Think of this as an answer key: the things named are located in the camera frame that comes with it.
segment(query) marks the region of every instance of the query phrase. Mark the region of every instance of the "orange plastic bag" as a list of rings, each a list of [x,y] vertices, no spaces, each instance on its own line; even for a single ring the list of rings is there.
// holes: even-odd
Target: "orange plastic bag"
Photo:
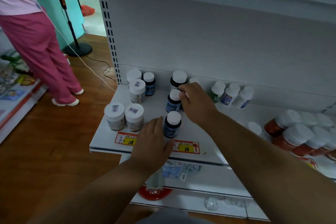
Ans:
[[[90,16],[95,13],[95,9],[89,7],[88,5],[81,5],[82,15],[83,16]]]

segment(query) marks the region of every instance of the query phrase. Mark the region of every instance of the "white sneaker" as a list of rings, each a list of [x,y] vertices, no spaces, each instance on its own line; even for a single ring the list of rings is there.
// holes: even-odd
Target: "white sneaker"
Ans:
[[[82,89],[81,91],[77,92],[77,93],[74,93],[75,95],[80,95],[84,92],[84,89]]]
[[[56,100],[54,98],[51,101],[54,105],[57,105],[57,106],[66,106],[66,105],[75,106],[75,105],[78,105],[78,103],[79,103],[78,99],[76,99],[75,102],[70,103],[70,104],[59,104],[59,103],[56,102]]]

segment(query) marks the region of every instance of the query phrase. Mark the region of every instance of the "white cable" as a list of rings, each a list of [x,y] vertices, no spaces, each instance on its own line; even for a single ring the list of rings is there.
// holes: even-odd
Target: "white cable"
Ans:
[[[71,48],[71,46],[68,44],[68,42],[67,42],[67,40],[65,39],[65,37],[62,35],[62,33],[57,29],[57,27],[54,25],[54,23],[52,22],[52,20],[49,18],[49,16],[48,16],[48,14],[43,10],[43,9],[41,9],[44,13],[45,13],[45,15],[48,17],[48,19],[51,21],[51,23],[53,24],[53,26],[56,28],[56,30],[61,34],[61,36],[64,38],[64,40],[65,40],[65,42],[66,42],[66,44],[70,47],[70,49],[72,49]],[[79,57],[79,59],[84,63],[84,65],[86,65],[85,64],[85,62],[81,59],[81,57],[72,49],[72,51]],[[113,91],[115,91],[114,89],[112,89],[106,82],[105,82],[105,80],[103,79],[103,78],[101,78],[99,75],[97,75],[88,65],[86,65],[96,76],[98,76],[111,90],[113,90]]]

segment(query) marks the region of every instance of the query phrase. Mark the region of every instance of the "wooden floor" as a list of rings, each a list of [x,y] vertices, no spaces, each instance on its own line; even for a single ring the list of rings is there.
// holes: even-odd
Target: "wooden floor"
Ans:
[[[93,47],[89,56],[111,62],[106,37],[81,38]],[[84,57],[85,63],[103,78],[107,65]],[[120,155],[89,153],[89,144],[114,91],[78,58],[71,67],[85,89],[75,107],[57,107],[47,92],[0,145],[0,223],[25,223],[71,197],[119,163]],[[114,89],[116,83],[105,78]],[[144,207],[129,207],[132,221],[148,214]],[[215,223],[259,221],[191,213]]]

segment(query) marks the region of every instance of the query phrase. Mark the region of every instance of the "person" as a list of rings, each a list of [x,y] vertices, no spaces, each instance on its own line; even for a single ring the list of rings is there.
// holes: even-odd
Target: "person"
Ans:
[[[33,74],[50,91],[53,104],[74,106],[83,93],[61,52],[54,26],[37,0],[0,0],[0,26]]]
[[[272,223],[335,222],[336,185],[331,179],[217,111],[198,83],[179,88],[183,91],[180,98],[188,118],[209,134]],[[129,160],[94,181],[77,197],[28,223],[116,222],[173,149],[173,141],[164,143],[162,122],[160,117],[144,126]],[[165,211],[158,211],[139,223],[205,222]]]

